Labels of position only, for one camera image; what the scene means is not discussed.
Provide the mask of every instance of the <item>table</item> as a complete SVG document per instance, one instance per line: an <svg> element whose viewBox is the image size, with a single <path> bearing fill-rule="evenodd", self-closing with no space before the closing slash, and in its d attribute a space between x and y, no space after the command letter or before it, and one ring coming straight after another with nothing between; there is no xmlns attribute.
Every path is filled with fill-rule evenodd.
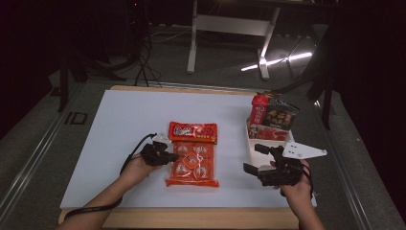
<svg viewBox="0 0 406 230"><path fill-rule="evenodd" d="M235 1L235 3L254 5L259 7L274 7L273 15L270 21L241 19L231 17L221 17L213 15L197 14L197 0L193 0L192 12L192 43L189 52L188 69L189 74L194 73L196 59L196 32L212 31L233 33L242 35L257 35L263 36L263 45L258 49L258 66L262 79L269 81L269 73L267 68L267 60L265 58L266 50L274 32L278 15L281 8L303 9L307 11L331 11L334 10L336 4L316 4L312 1L304 0L265 0L265 1Z"/></svg>
<svg viewBox="0 0 406 230"><path fill-rule="evenodd" d="M138 94L137 97L128 97L125 98L123 102L114 102L108 101L114 99L115 96L119 95L133 95L133 93L139 93L146 91L147 93L154 93L156 97L165 95L163 103L167 104L168 99L171 95L168 93L175 93L176 95L182 94L188 95L184 101L190 100L193 95L197 95L196 99L214 99L217 98L219 101L225 100L225 102L230 103L232 106L227 107L225 110L221 110L219 113L215 113L215 116L232 116L233 118L241 119L241 126L234 127L233 122L225 119L221 120L222 124L219 126L219 143L216 146L216 157L217 167L216 167L216 178L220 181L220 188L197 188L197 187L187 187L186 189L182 188L179 191L179 187L172 188L171 186L165 188L162 186L164 181L158 179L150 179L143 181L147 186L137 186L134 191L128 192L128 195L125 195L124 201L120 208L113 210L112 214L106 221L104 227L114 227L114 228L246 228L246 229L264 229L264 228L274 228L274 229L295 229L298 226L298 221L296 217L292 214L290 208L288 208L287 203L285 202L284 197L279 195L278 191L274 191L269 187L261 187L260 182L255 178L252 178L252 175L246 174L242 171L241 162L248 159L248 154L245 154L244 147L246 145L243 141L236 141L234 137L244 138L244 121L250 113L250 102L254 93L247 92L224 92L224 91L210 91L210 90L190 90L190 89L151 89L143 87L131 87L131 86L114 86L112 90L107 90L98 111L98 114L95 118L95 121L92 125L92 128L89 132L86 144L83 147L82 154L78 161L75 172L72 176L71 182L66 191L65 197L62 200L61 208L62 213L59 218L59 222L63 220L63 217L69 212L70 209L77 208L83 203L87 202L92 196L97 192L101 191L106 185L108 185L112 180L115 179L117 173L114 173L120 165L123 163L122 160L126 158L128 152L131 151L134 147L134 143L130 145L128 142L133 142L133 139L140 140L141 138L137 137L137 133L134 133L133 129L130 128L128 132L128 126L116 126L116 122L111 121L111 124L106 124L105 119L111 118L109 115L115 114L117 118L120 118L121 121L131 121L134 114L121 114L121 110L117 108L122 107L123 104L125 107L129 107L131 104L136 106L136 104L141 104L141 95ZM230 99L232 97L237 97L237 100L241 102L242 106L238 107L235 103L232 103ZM147 112L150 109L153 109L153 102L156 102L156 98L151 98L149 104L143 106L143 109L137 110L140 113ZM215 104L214 101L209 101L208 106ZM113 107L106 107L108 104L114 105ZM239 113L240 109L248 108L247 113ZM170 113L164 113L163 116L159 118L163 119L165 117L170 117ZM205 122L207 119L212 119L210 116L201 116L199 122ZM185 122L191 122L188 120L190 117L186 116ZM161 125L157 122L151 125L152 128L159 128ZM224 127L230 128L230 133L225 132ZM111 130L111 133L103 132L102 130L107 128ZM142 126L137 126L137 130L143 130ZM112 140L108 144L104 144L103 139L110 139L111 136L115 136L116 139ZM232 154L235 154L236 157L228 157L227 154L230 152L224 152L223 155L220 155L224 151L225 146L231 146L229 149ZM102 148L103 151L106 151L107 154L100 153L98 148ZM114 157L112 156L112 150L116 151ZM109 164L100 164L94 163L95 156L97 159L102 161L109 162ZM222 176L225 175L225 172L231 171L230 166L235 166L241 164L241 169L233 170L235 176L229 176L227 179L224 179ZM89 186L87 177L94 177L92 180L92 185ZM162 176L161 174L153 174L153 177ZM138 197L143 197L143 191L146 187L154 188L147 191L147 194L151 194L153 199L142 200L137 199ZM159 190L165 191L165 195L159 195ZM176 197L182 194L182 200L171 200L172 197ZM187 202L188 199L193 199L195 193L202 198L200 203L190 203ZM210 203L207 199L212 198L215 200L214 203ZM277 205L278 207L269 207L269 202L266 202L267 199L272 199L272 205ZM162 206L162 202L166 202L166 207Z"/></svg>

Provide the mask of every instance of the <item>gray carpet floor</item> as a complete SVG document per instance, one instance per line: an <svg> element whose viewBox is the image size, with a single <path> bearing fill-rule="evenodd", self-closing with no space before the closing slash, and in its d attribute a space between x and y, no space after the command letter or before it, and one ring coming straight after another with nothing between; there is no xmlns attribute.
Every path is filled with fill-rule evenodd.
<svg viewBox="0 0 406 230"><path fill-rule="evenodd" d="M156 28L165 33L181 33L187 28ZM149 58L147 49L147 78L153 86L189 86L227 88L260 91L282 87L292 82L284 62L268 67L271 80L263 81L258 69L241 71L241 68L257 64L257 49L261 39L257 37L230 36L240 42L217 42L215 34L199 34L195 73L187 74L190 34L185 33L169 39L169 35L152 37ZM296 40L276 36L271 40L267 58L284 58ZM309 40L298 53L313 49ZM298 74L308 59L294 63ZM63 113L57 113L58 98L46 96L0 143L0 196L5 196L15 177L30 157L43 151L33 169L24 192L15 198L7 215L3 216L1 229L54 229L60 214L59 204L63 198L70 176L75 169L87 133L96 116L104 90L115 84L134 84L139 65L118 71L127 81L113 81L89 70L87 83L71 80L71 99ZM58 72L50 76L57 85ZM138 81L146 85L143 77ZM293 131L311 125L313 130L298 132L298 142L327 149L335 154L310 161L316 186L317 212L327 229L406 229L383 186L356 128L342 106L337 93L333 94L330 113L331 130L323 129L317 108L306 99L310 83L285 95L301 108ZM65 124L69 112L86 113L84 125ZM49 128L57 127L50 134ZM49 136L48 143L41 143ZM353 209L351 204L362 210Z"/></svg>

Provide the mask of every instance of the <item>dark background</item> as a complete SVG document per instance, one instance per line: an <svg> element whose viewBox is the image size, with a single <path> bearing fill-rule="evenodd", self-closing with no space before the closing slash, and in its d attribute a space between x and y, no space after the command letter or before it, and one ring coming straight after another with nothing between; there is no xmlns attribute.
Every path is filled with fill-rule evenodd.
<svg viewBox="0 0 406 230"><path fill-rule="evenodd" d="M123 12L125 7L103 5L103 2L108 4L101 1L101 5L95 5L90 0L0 2L0 138L52 90L48 76L59 69L62 37L68 37L89 57L104 61L108 61L109 53L122 50L126 30L123 23L128 21L128 15ZM341 94L405 220L406 6L404 1L383 0L343 4L348 9L332 18L319 49L329 58L318 61L332 62L328 66L332 66L330 71L336 76L334 89ZM155 0L148 6L153 25L190 25L192 1ZM95 17L95 9L104 15L111 12L115 19L103 22L105 17L101 17L101 23ZM255 12L230 13L249 16ZM277 27L276 33L300 34L304 24L297 22L307 23L298 20L305 16L306 12L282 11L279 25L294 21L295 26L289 30Z"/></svg>

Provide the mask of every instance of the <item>human arm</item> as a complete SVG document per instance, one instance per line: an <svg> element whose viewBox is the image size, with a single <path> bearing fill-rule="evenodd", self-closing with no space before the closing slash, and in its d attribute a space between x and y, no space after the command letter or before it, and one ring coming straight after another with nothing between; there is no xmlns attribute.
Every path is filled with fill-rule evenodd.
<svg viewBox="0 0 406 230"><path fill-rule="evenodd" d="M305 165L304 170L308 171L308 163L301 160ZM301 180L294 186L282 185L281 189L286 196L287 203L293 214L298 218L304 230L324 230L325 227L317 216L310 198L310 182L303 174Z"/></svg>
<svg viewBox="0 0 406 230"><path fill-rule="evenodd" d="M144 159L136 154L133 160L125 167L123 173L83 207L104 206L117 202L128 190L139 184L144 178L149 176L151 172L158 168L160 167L147 165ZM63 221L57 230L101 229L110 213L111 210L106 210L74 215Z"/></svg>

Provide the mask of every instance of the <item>white strip light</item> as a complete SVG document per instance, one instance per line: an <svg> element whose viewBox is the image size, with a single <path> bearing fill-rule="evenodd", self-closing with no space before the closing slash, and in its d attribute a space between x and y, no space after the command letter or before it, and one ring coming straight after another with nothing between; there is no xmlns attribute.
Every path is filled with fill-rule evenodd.
<svg viewBox="0 0 406 230"><path fill-rule="evenodd" d="M311 57L311 53L303 53L303 54L299 54L299 55L296 55L296 56L291 56L291 57L266 61L266 66L273 65L273 64L276 64L278 62L286 61L288 58L289 58L289 61L290 61L290 60L295 60L295 59L300 59L300 58L307 58L307 57ZM247 70L257 69L257 68L258 68L257 65L251 65L251 66L242 68L241 71L247 71Z"/></svg>

